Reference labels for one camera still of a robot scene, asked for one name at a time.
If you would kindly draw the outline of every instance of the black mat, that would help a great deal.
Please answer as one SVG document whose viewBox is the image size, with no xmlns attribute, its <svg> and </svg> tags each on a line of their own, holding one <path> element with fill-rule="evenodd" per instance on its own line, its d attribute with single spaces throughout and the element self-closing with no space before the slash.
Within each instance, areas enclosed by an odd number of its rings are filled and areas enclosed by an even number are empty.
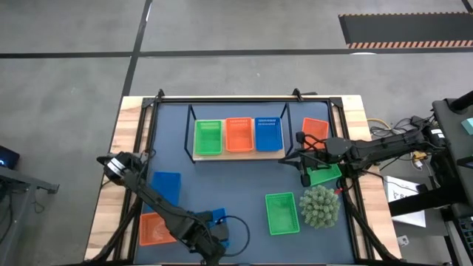
<svg viewBox="0 0 473 266">
<path fill-rule="evenodd" d="M 201 103 L 193 104 L 197 119 L 227 117 L 274 117 L 281 114 L 285 103 Z M 152 159 L 153 171 L 181 173 L 179 205 L 190 211 L 225 208 L 227 214 L 244 219 L 251 230 L 248 248 L 238 256 L 225 257 L 221 263 L 353 263 L 350 234 L 344 205 L 340 198 L 339 219 L 334 227 L 314 229 L 304 223 L 299 198 L 306 188 L 301 186 L 299 172 L 275 160 L 208 161 L 192 164 L 184 151 L 187 104 L 160 104 Z M 326 103 L 290 103 L 294 131 L 302 129 L 304 117 L 328 121 Z M 282 120 L 285 147 L 289 146 L 288 124 Z M 335 188 L 335 180 L 324 183 Z M 265 195 L 293 192 L 299 212 L 299 233 L 271 236 L 268 229 Z M 237 252 L 246 242 L 244 227 L 228 220 L 229 253 Z M 135 263 L 198 263 L 201 257 L 190 254 L 182 244 L 137 246 Z"/>
<path fill-rule="evenodd" d="M 343 14 L 339 19 L 349 48 L 473 45 L 469 13 Z"/>
</svg>

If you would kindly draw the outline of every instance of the spiky ball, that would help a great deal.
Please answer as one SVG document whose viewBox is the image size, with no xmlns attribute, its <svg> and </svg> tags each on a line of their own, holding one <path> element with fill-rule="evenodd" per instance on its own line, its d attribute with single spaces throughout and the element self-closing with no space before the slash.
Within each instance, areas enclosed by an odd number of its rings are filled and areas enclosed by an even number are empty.
<svg viewBox="0 0 473 266">
<path fill-rule="evenodd" d="M 301 197 L 299 206 L 302 207 L 305 223 L 314 228 L 329 228 L 338 220 L 340 202 L 333 189 L 321 185 L 307 189 Z"/>
</svg>

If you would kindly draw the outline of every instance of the green tray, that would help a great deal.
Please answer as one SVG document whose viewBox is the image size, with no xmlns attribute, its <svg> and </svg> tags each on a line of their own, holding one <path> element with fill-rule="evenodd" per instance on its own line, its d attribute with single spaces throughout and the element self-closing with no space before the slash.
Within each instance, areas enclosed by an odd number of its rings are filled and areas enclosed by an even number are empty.
<svg viewBox="0 0 473 266">
<path fill-rule="evenodd" d="M 308 168 L 307 173 L 310 176 L 310 185 L 318 185 L 323 182 L 341 177 L 340 168 L 337 164 L 332 164 L 330 169 L 319 169 L 312 171 Z"/>
<path fill-rule="evenodd" d="M 292 192 L 267 194 L 266 211 L 268 212 L 271 236 L 298 233 L 300 231 L 296 203 Z"/>
<path fill-rule="evenodd" d="M 218 155 L 222 153 L 222 121 L 205 120 L 195 122 L 195 153 Z"/>
</svg>

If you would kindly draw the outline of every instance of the orange tray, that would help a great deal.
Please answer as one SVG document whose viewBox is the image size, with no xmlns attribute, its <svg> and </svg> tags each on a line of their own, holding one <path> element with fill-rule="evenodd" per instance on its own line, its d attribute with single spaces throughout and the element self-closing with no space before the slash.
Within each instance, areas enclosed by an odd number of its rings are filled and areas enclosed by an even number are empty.
<svg viewBox="0 0 473 266">
<path fill-rule="evenodd" d="M 140 216 L 140 245 L 158 245 L 176 242 L 169 233 L 164 219 L 157 213 L 141 214 Z"/>
<path fill-rule="evenodd" d="M 305 134 L 311 134 L 320 140 L 325 140 L 328 137 L 328 122 L 305 117 L 304 122 L 302 122 L 302 131 Z M 311 137 L 306 137 L 306 141 L 308 141 L 309 143 L 316 142 Z M 304 144 L 305 149 L 309 147 L 310 146 L 308 144 Z M 325 146 L 323 143 L 317 143 L 316 148 L 325 149 Z"/>
<path fill-rule="evenodd" d="M 254 149 L 253 121 L 251 117 L 225 119 L 226 148 L 231 152 L 245 152 Z"/>
</svg>

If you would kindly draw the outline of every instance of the metal frame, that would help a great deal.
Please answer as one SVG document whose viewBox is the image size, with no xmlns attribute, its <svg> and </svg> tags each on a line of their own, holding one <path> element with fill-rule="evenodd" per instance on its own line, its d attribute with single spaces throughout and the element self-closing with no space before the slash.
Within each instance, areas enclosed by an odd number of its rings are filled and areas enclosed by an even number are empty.
<svg viewBox="0 0 473 266">
<path fill-rule="evenodd" d="M 42 188 L 47 191 L 48 194 L 56 194 L 59 189 L 58 184 L 51 184 L 49 182 L 39 180 L 34 177 L 30 177 L 26 174 L 22 174 L 18 171 L 10 170 L 6 167 L 0 167 L 0 179 L 5 179 L 10 182 L 21 182 L 30 184 L 35 188 Z"/>
<path fill-rule="evenodd" d="M 289 149 L 286 151 L 286 155 L 288 155 L 290 153 L 290 151 L 292 151 L 293 147 L 294 147 L 294 142 L 293 142 L 293 138 L 291 137 L 293 135 L 293 127 L 292 127 L 292 122 L 290 120 L 290 108 L 289 108 L 289 103 L 286 103 L 284 105 L 284 108 L 282 109 L 282 112 L 281 112 L 281 115 L 279 116 L 280 119 L 282 119 L 282 117 L 284 116 L 284 114 L 286 113 L 287 111 L 287 124 L 289 125 L 288 128 L 289 128 L 289 141 L 290 141 L 290 146 L 289 146 Z M 195 112 L 194 112 L 194 108 L 192 107 L 192 104 L 189 104 L 188 105 L 188 108 L 187 108 L 187 118 L 186 118 L 186 137 L 184 138 L 184 150 L 186 151 L 186 154 L 189 156 L 189 159 L 191 159 L 191 162 L 192 163 L 195 163 L 195 160 L 194 158 L 192 157 L 192 154 L 191 152 L 188 150 L 188 139 L 189 139 L 189 126 L 190 126 L 190 121 L 191 121 L 191 114 L 192 114 L 192 117 L 194 119 L 194 122 L 197 120 L 196 118 L 196 115 L 195 115 Z"/>
<path fill-rule="evenodd" d="M 348 127 L 347 127 L 347 121 L 346 117 L 344 114 L 344 108 L 343 108 L 343 103 L 341 98 L 323 98 L 323 97 L 302 97 L 300 95 L 298 96 L 207 96 L 207 97 L 166 97 L 164 96 L 164 93 L 162 90 L 160 90 L 160 93 L 158 96 L 155 98 L 144 98 L 143 99 L 143 105 L 140 113 L 140 120 L 138 121 L 138 127 L 139 129 L 137 130 L 137 139 L 135 140 L 135 149 L 139 149 L 139 143 L 141 142 L 141 136 L 143 134 L 143 124 L 146 116 L 146 112 L 151 108 L 152 109 L 152 114 L 151 114 L 151 120 L 149 122 L 149 131 L 148 131 L 148 140 L 146 141 L 146 149 L 145 151 L 151 151 L 152 147 L 154 145 L 154 138 L 155 138 L 155 132 L 156 132 L 156 126 L 157 126 L 157 112 L 158 112 L 158 106 L 162 103 L 254 103 L 254 102 L 300 102 L 300 101 L 318 101 L 322 103 L 326 103 L 327 106 L 329 107 L 329 120 L 330 120 L 330 128 L 333 132 L 334 136 L 337 136 L 337 131 L 336 131 L 336 126 L 335 126 L 335 120 L 334 120 L 334 114 L 333 114 L 333 108 L 336 107 L 338 110 L 338 115 L 340 117 L 340 124 L 341 124 L 341 130 L 343 132 L 344 137 L 349 138 L 348 134 Z M 341 180 L 343 185 L 346 185 L 345 180 Z M 356 204 L 358 211 L 360 215 L 366 220 L 366 214 L 364 211 L 364 206 L 363 206 L 363 200 L 361 196 L 361 189 L 359 188 L 359 183 L 358 180 L 353 180 L 354 182 L 354 187 L 355 187 L 355 199 L 356 199 Z M 343 200 L 344 203 L 347 203 L 347 195 L 345 193 L 343 195 Z M 130 204 L 130 199 L 127 200 L 123 204 L 123 208 L 126 207 L 126 205 L 129 206 Z M 135 212 L 133 213 L 133 225 L 132 225 L 132 236 L 129 242 L 129 249 L 127 253 L 127 257 L 125 259 L 120 259 L 120 255 L 118 255 L 119 259 L 116 259 L 114 257 L 114 260 L 117 264 L 116 265 L 122 265 L 123 262 L 133 262 L 135 260 L 135 253 L 136 253 L 136 247 L 137 247 L 137 230 L 139 228 L 139 216 L 140 216 L 140 210 L 142 207 L 142 201 L 140 199 L 136 199 L 135 203 L 133 206 L 137 206 L 138 208 L 135 208 Z M 347 215 L 347 228 L 348 231 L 350 232 L 350 244 L 352 246 L 352 251 L 353 251 L 353 257 L 355 259 L 355 264 L 363 264 L 363 265 L 419 265 L 420 264 L 413 264 L 413 263 L 408 263 L 408 262 L 401 262 L 401 261 L 390 261 L 390 262 L 384 262 L 384 261 L 379 261 L 372 259 L 368 257 L 368 259 L 362 259 L 360 257 L 359 253 L 359 246 L 358 246 L 358 241 L 356 238 L 356 233 L 355 233 L 355 226 L 354 226 L 354 221 L 353 218 L 350 215 Z M 367 251 L 367 255 L 370 256 L 370 254 L 373 254 L 372 250 L 372 245 L 367 241 L 367 236 L 364 235 L 364 243 L 365 243 L 365 248 Z M 115 247 L 115 253 L 121 254 L 121 248 L 118 249 L 118 246 Z"/>
<path fill-rule="evenodd" d="M 156 133 L 156 126 L 157 126 L 157 112 L 158 112 L 158 106 L 161 103 L 261 103 L 261 102 L 286 102 L 285 107 L 283 109 L 283 112 L 281 114 L 281 117 L 284 115 L 285 110 L 287 109 L 287 116 L 288 119 L 290 119 L 290 109 L 288 108 L 289 105 L 288 103 L 290 102 L 300 102 L 300 101 L 317 101 L 317 102 L 322 102 L 326 103 L 329 109 L 329 120 L 330 120 L 330 128 L 333 132 L 333 134 L 336 136 L 337 131 L 336 131 L 336 126 L 335 126 L 335 120 L 334 120 L 334 115 L 333 115 L 333 108 L 336 107 L 338 109 L 338 113 L 340 115 L 340 124 L 341 128 L 344 132 L 344 136 L 348 136 L 348 128 L 347 128 L 347 121 L 344 116 L 344 109 L 343 109 L 343 104 L 341 101 L 341 98 L 301 98 L 301 97 L 296 97 L 296 96 L 208 96 L 208 97 L 166 97 L 164 96 L 164 92 L 160 90 L 160 93 L 158 96 L 155 98 L 144 98 L 143 99 L 143 105 L 140 113 L 140 119 L 138 121 L 138 130 L 137 130 L 137 139 L 135 140 L 135 148 L 134 151 L 139 149 L 139 143 L 141 142 L 141 136 L 143 134 L 143 127 L 142 125 L 144 124 L 146 112 L 148 109 L 151 107 L 152 108 L 152 117 L 149 122 L 149 133 L 148 133 L 148 140 L 146 142 L 146 149 L 147 151 L 151 151 L 154 145 L 154 137 Z M 192 114 L 193 118 L 195 119 L 195 113 L 193 112 L 193 109 L 191 108 L 191 104 L 189 104 L 188 108 L 188 122 L 190 121 L 190 115 Z M 123 203 L 123 208 L 122 208 L 122 213 L 126 213 L 126 210 L 128 208 L 125 208 L 130 205 L 130 200 L 131 197 L 126 197 L 124 199 Z M 135 213 L 135 218 L 133 219 L 133 225 L 132 225 L 132 236 L 130 239 L 129 243 L 129 250 L 128 250 L 128 256 L 126 258 L 127 261 L 134 261 L 135 259 L 135 252 L 136 252 L 136 244 L 137 244 L 137 230 L 139 228 L 139 216 L 140 216 L 140 210 L 141 210 L 141 205 L 143 204 L 140 199 L 136 199 L 135 203 L 138 203 L 139 208 L 136 209 Z M 357 204 L 362 204 L 362 201 L 358 200 L 357 197 Z M 366 214 L 363 212 L 362 216 L 366 219 Z M 350 244 L 352 246 L 353 254 L 355 260 L 360 259 L 359 257 L 359 249 L 358 249 L 358 243 L 356 241 L 356 234 L 354 231 L 354 224 L 353 224 L 353 219 L 347 219 L 347 227 L 350 232 Z M 121 248 L 123 246 L 121 245 L 120 247 L 117 246 L 115 247 L 115 254 L 117 255 L 117 259 L 114 256 L 114 260 L 119 260 L 121 259 Z"/>
</svg>

